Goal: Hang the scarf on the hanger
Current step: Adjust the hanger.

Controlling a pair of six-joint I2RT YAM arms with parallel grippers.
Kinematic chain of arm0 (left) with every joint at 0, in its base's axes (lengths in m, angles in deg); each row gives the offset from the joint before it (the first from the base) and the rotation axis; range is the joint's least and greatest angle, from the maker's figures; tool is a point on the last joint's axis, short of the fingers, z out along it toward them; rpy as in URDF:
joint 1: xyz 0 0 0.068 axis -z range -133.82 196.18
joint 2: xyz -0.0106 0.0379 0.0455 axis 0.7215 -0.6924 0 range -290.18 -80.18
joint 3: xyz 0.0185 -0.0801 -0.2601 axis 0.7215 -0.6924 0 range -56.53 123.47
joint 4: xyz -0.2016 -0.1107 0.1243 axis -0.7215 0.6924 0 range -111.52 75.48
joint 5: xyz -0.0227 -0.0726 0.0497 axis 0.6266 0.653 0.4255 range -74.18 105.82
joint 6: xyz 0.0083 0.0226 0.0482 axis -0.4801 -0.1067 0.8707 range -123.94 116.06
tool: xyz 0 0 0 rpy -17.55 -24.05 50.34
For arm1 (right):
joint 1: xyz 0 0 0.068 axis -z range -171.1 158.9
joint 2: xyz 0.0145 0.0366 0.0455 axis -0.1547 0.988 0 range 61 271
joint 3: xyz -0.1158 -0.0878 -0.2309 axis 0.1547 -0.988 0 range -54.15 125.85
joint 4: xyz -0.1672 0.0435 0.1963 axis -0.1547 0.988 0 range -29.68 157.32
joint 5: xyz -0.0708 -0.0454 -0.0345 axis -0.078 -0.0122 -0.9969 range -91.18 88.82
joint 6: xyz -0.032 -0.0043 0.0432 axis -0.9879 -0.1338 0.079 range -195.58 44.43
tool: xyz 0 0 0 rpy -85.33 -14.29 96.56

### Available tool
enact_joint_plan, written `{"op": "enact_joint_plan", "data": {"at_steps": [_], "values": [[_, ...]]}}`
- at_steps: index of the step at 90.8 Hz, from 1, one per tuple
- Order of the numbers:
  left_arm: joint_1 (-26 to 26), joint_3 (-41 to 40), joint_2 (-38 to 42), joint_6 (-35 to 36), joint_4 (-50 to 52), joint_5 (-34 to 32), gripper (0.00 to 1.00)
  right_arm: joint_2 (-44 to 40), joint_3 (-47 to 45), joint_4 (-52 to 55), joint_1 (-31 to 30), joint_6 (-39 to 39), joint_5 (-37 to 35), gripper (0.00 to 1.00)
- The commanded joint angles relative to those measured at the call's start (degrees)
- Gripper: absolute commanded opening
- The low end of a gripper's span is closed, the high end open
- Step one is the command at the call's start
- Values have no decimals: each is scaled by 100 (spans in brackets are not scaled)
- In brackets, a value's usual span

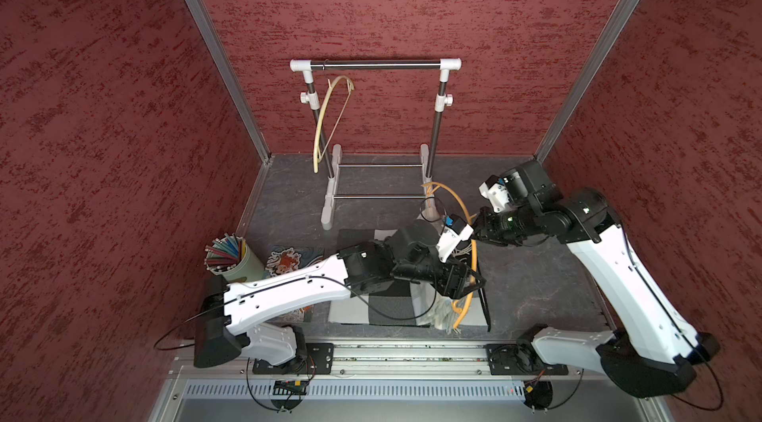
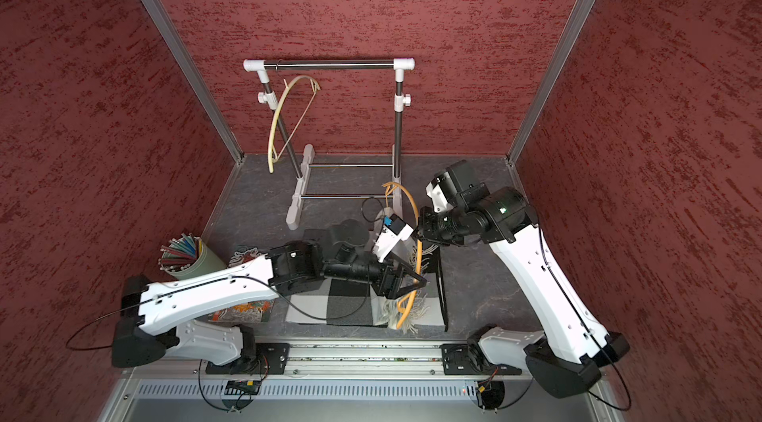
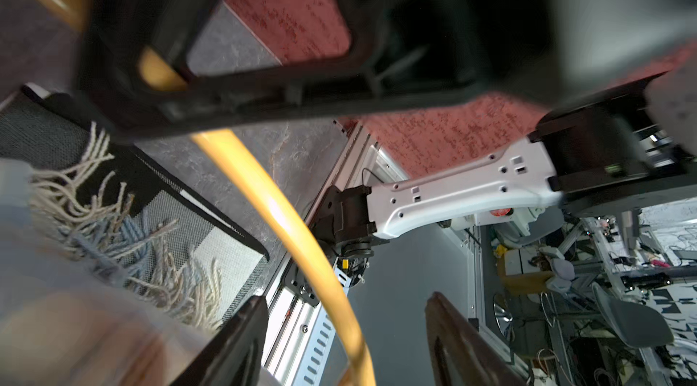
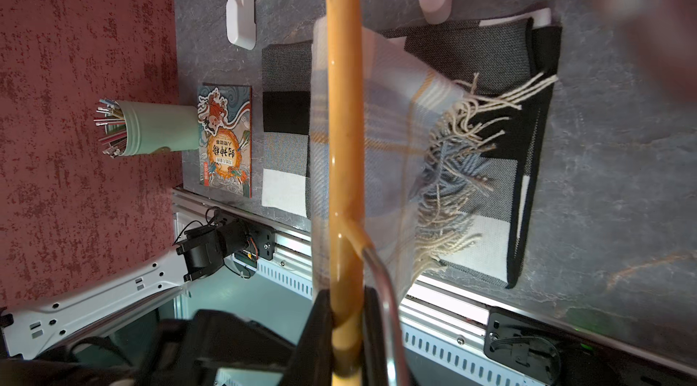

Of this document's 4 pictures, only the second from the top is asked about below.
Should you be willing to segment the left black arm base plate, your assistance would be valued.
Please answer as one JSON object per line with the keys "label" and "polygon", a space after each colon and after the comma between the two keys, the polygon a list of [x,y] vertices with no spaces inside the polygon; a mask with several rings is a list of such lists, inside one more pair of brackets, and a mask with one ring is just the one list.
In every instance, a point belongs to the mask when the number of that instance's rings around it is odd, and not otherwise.
{"label": "left black arm base plate", "polygon": [[232,376],[233,374],[281,376],[288,364],[290,350],[291,346],[287,343],[259,344],[253,356],[242,355],[238,360],[224,366],[208,363],[204,372],[212,376]]}

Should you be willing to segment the blue cream plaid scarf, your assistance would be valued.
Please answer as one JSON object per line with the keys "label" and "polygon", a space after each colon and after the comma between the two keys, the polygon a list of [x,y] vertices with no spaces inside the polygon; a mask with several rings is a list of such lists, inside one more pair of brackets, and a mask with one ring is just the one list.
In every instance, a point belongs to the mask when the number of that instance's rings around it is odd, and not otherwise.
{"label": "blue cream plaid scarf", "polygon": [[371,299],[371,325],[416,335],[423,330],[448,329],[446,296],[441,266],[441,252],[437,245],[422,244],[422,257],[418,263],[417,246],[406,243],[400,249],[402,257],[426,279],[426,285],[396,300],[373,294]]}

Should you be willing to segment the grey black checkered mat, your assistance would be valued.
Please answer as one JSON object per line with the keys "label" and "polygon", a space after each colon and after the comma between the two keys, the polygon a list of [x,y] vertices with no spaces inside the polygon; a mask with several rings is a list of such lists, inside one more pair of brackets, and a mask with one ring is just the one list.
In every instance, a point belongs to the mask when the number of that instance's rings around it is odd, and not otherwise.
{"label": "grey black checkered mat", "polygon": [[[450,327],[441,252],[437,246],[424,245],[421,271],[427,285],[417,292],[413,308],[399,328],[405,334]],[[395,330],[403,315],[396,300],[376,294],[364,283],[344,280],[327,279],[316,290],[293,295],[289,301],[285,321],[295,324]]]}

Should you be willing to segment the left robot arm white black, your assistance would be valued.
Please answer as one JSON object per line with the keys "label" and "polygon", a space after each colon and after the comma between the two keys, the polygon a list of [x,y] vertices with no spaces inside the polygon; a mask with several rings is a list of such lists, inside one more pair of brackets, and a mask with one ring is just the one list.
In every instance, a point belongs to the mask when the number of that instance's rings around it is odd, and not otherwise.
{"label": "left robot arm white black", "polygon": [[301,239],[230,269],[170,282],[152,282],[142,274],[130,277],[123,285],[111,364],[137,368],[170,356],[229,366],[251,358],[253,337],[238,328],[202,323],[200,317],[314,291],[327,278],[361,283],[377,296],[397,300],[427,284],[393,253],[412,233],[412,227],[391,217],[373,240],[359,221],[345,220],[324,230],[309,229]]}

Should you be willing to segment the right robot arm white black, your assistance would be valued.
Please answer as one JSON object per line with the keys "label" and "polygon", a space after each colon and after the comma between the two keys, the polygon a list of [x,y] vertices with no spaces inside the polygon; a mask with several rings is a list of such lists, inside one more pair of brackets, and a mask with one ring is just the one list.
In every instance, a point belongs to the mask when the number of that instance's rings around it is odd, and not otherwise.
{"label": "right robot arm white black", "polygon": [[590,393],[606,366],[630,350],[587,309],[547,247],[536,210],[513,187],[494,192],[465,160],[428,184],[432,204],[421,211],[418,234],[440,246],[478,237],[500,258],[533,308],[541,328],[518,332],[495,327],[476,341],[480,362],[527,372],[548,394]]}

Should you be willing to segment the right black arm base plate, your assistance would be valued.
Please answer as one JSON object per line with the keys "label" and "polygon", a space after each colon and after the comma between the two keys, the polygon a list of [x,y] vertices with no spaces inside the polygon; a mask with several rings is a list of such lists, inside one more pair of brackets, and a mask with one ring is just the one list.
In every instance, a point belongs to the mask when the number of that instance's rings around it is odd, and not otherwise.
{"label": "right black arm base plate", "polygon": [[442,362],[446,376],[521,376],[522,370],[507,364],[492,364],[476,344],[442,344]]}

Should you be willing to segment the orange plastic hanger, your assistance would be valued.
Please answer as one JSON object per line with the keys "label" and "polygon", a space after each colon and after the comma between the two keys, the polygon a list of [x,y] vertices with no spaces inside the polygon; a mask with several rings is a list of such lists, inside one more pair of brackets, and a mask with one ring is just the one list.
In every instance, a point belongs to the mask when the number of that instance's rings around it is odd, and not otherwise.
{"label": "orange plastic hanger", "polygon": [[[418,206],[416,204],[415,199],[411,195],[411,193],[408,191],[407,188],[405,188],[402,184],[394,181],[390,181],[383,184],[383,187],[385,189],[385,200],[388,200],[388,198],[394,194],[396,191],[403,192],[411,205],[411,208],[413,209],[414,217],[415,217],[415,223],[418,223],[420,219],[420,213]],[[422,268],[422,252],[423,252],[423,244],[420,240],[415,239],[416,247],[412,247],[409,257],[408,257],[408,263],[412,263],[415,261],[415,271],[419,273]],[[399,318],[396,321],[395,329],[401,330],[404,328],[405,322],[408,319],[411,311],[415,307],[415,300],[417,296],[417,291],[412,292],[411,294],[408,294],[405,297],[400,298],[397,301],[397,311],[399,313]]]}

